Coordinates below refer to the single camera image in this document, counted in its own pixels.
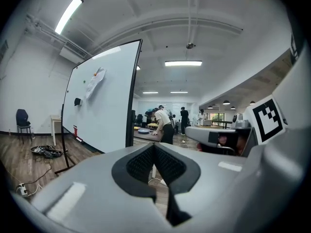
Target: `red object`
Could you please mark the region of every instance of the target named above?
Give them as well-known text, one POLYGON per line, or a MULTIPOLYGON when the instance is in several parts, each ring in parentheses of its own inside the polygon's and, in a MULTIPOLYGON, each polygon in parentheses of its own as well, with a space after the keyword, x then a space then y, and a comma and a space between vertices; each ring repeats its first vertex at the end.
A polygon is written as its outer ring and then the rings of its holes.
POLYGON ((73 130, 74 130, 73 135, 77 137, 78 136, 78 134, 77 134, 78 129, 76 127, 73 127, 73 130))

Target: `power strip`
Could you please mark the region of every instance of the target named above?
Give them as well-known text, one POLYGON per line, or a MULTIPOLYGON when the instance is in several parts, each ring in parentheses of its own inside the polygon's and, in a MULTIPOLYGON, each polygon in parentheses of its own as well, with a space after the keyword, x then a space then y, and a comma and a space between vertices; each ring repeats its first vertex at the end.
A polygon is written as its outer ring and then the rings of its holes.
POLYGON ((25 184, 24 183, 20 183, 18 184, 17 188, 16 188, 16 192, 18 194, 20 194, 21 196, 25 197, 28 195, 28 192, 26 190, 25 184))

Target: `whiteboard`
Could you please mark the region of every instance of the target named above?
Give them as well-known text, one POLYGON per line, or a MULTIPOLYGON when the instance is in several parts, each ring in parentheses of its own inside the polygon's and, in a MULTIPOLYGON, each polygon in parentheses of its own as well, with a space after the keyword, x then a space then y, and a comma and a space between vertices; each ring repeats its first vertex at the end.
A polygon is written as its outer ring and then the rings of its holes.
POLYGON ((141 43, 142 40, 137 40, 101 52, 71 73, 64 100, 63 127, 74 134, 76 126, 77 136, 84 143, 104 153, 125 148, 126 133, 132 130, 128 114, 141 43), (86 100, 86 87, 100 67, 106 70, 104 79, 86 100), (82 99, 82 105, 74 106, 76 98, 82 99))

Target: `white t-shirt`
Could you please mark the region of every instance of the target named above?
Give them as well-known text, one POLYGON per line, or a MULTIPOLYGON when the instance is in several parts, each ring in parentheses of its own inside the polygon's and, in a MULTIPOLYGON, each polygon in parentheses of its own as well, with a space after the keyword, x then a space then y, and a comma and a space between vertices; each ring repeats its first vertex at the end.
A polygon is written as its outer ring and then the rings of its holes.
POLYGON ((205 118, 205 114, 203 113, 203 115, 200 113, 199 114, 199 119, 204 119, 205 118))
POLYGON ((169 116, 162 110, 156 111, 155 117, 156 117, 157 120, 162 119, 163 125, 171 123, 171 121, 169 119, 169 116))
POLYGON ((174 118, 174 117, 173 117, 173 122, 174 122, 174 125, 176 126, 176 125, 178 124, 177 118, 174 118))

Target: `white table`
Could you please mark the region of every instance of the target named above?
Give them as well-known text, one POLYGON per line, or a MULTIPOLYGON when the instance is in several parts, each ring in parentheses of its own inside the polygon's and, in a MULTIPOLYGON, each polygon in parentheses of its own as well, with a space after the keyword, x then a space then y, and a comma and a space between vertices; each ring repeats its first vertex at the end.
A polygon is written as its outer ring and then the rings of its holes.
POLYGON ((62 119, 58 115, 51 115, 51 136, 53 136, 54 146, 56 146, 55 140, 55 122, 61 122, 62 119))

